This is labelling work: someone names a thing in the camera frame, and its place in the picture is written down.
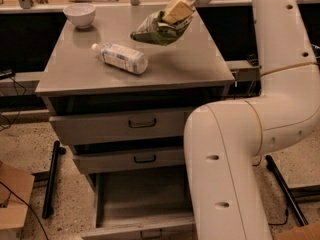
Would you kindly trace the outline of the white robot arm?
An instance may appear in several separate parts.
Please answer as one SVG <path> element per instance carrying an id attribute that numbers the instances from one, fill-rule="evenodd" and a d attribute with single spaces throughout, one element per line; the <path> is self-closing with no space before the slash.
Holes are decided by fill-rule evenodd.
<path id="1" fill-rule="evenodd" d="M 184 154 L 198 240 L 272 240 L 252 157 L 290 147 L 320 117 L 320 71 L 296 0 L 252 0 L 258 97 L 203 105 Z"/>

